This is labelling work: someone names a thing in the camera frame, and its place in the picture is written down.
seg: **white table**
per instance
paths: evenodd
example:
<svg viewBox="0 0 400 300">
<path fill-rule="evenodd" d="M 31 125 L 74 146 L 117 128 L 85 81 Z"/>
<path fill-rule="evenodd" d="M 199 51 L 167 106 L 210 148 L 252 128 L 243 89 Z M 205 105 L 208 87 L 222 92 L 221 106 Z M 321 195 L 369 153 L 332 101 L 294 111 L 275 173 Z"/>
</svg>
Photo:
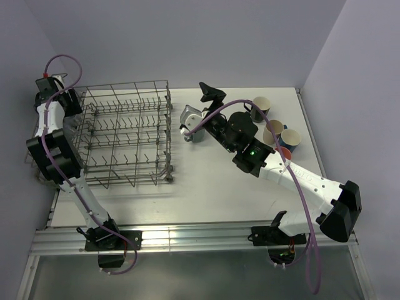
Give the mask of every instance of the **white table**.
<svg viewBox="0 0 400 300">
<path fill-rule="evenodd" d="M 269 119 L 278 119 L 300 132 L 302 143 L 292 160 L 321 174 L 317 157 L 303 117 L 296 91 L 292 87 L 222 88 L 224 103 L 235 99 L 265 96 L 272 102 Z M 119 225 L 182 224 L 270 220 L 282 210 L 303 210 L 297 194 L 273 182 L 244 174 L 231 162 L 229 154 L 209 134 L 203 142 L 185 142 L 179 133 L 179 116 L 186 104 L 198 109 L 200 89 L 172 89 L 172 165 L 174 182 L 158 186 L 126 185 L 105 189 L 94 186 L 93 193 Z M 233 105 L 223 113 L 229 118 L 243 105 Z M 256 137 L 262 141 L 265 123 L 258 124 Z M 84 226 L 84 219 L 68 195 L 58 197 L 52 227 Z"/>
</svg>

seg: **lavender wall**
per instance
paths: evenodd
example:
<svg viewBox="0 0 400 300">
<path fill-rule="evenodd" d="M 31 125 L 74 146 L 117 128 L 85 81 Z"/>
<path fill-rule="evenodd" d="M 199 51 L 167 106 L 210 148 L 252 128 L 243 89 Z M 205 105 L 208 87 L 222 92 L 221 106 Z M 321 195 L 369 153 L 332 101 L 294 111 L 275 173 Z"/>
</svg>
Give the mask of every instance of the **lavender wall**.
<svg viewBox="0 0 400 300">
<path fill-rule="evenodd" d="M 303 89 L 327 175 L 360 185 L 356 233 L 379 299 L 400 294 L 399 11 L 348 0 Z"/>
<path fill-rule="evenodd" d="M 26 0 L 82 83 L 303 86 L 345 0 Z M 66 64 L 68 71 L 73 66 Z"/>
<path fill-rule="evenodd" d="M 15 299 L 36 228 L 45 225 L 52 193 L 24 164 L 32 134 L 35 80 L 54 55 L 23 0 L 0 3 L 0 298 Z M 63 71 L 56 62 L 54 72 Z"/>
</svg>

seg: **paper cup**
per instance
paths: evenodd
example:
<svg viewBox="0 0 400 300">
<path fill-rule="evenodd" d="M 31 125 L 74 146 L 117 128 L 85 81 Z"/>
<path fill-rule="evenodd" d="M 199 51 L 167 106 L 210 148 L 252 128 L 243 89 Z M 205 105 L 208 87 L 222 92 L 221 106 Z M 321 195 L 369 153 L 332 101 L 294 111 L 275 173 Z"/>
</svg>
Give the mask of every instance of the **paper cup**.
<svg viewBox="0 0 400 300">
<path fill-rule="evenodd" d="M 270 120 L 269 122 L 274 129 L 274 132 L 276 134 L 276 137 L 279 139 L 281 136 L 281 133 L 283 132 L 283 124 L 278 121 L 278 120 Z M 272 145 L 275 143 L 273 134 L 268 126 L 268 124 L 264 127 L 264 133 L 262 134 L 262 139 L 264 140 L 264 143 L 267 145 Z"/>
<path fill-rule="evenodd" d="M 291 160 L 292 160 L 292 154 L 291 154 L 291 152 L 289 151 L 289 149 L 288 149 L 288 148 L 285 148 L 285 147 L 281 147 L 281 149 L 282 149 L 283 156 L 284 156 L 286 159 L 288 159 L 288 160 L 291 161 Z M 279 153 L 278 147 L 276 147 L 274 150 L 275 150 L 276 152 Z"/>
<path fill-rule="evenodd" d="M 271 108 L 271 102 L 268 98 L 265 97 L 255 97 L 252 101 L 256 106 L 258 106 L 265 115 L 268 114 L 269 109 Z M 251 119 L 253 122 L 260 123 L 264 120 L 263 116 L 257 111 L 257 109 L 252 108 L 251 112 Z"/>
<path fill-rule="evenodd" d="M 285 129 L 279 137 L 279 145 L 288 148 L 292 153 L 300 143 L 301 135 L 293 129 Z"/>
</svg>

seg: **wire rack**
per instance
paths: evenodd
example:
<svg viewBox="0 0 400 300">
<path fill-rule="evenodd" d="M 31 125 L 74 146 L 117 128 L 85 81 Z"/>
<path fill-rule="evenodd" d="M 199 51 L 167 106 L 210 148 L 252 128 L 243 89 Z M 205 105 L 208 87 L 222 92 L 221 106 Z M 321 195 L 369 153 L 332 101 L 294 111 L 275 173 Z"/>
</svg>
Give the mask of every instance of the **wire rack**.
<svg viewBox="0 0 400 300">
<path fill-rule="evenodd" d="M 168 81 L 84 86 L 75 90 L 83 113 L 71 136 L 89 185 L 108 189 L 112 184 L 135 187 L 173 181 L 173 106 Z M 29 153 L 26 162 L 34 166 Z M 51 184 L 39 170 L 36 177 Z"/>
</svg>

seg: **dish rack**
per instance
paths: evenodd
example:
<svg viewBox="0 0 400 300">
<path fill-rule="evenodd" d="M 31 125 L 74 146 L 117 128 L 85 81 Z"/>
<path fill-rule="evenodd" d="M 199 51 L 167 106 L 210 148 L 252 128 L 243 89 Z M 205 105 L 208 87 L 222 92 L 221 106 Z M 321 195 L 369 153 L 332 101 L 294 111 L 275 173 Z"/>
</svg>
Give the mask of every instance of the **dish rack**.
<svg viewBox="0 0 400 300">
<path fill-rule="evenodd" d="M 64 118 L 64 133 L 82 159 L 89 185 L 108 189 L 113 184 L 157 186 L 173 181 L 168 81 L 84 86 L 75 91 L 82 114 L 68 124 Z M 39 182 L 56 188 L 29 152 L 25 162 L 36 168 Z"/>
</svg>

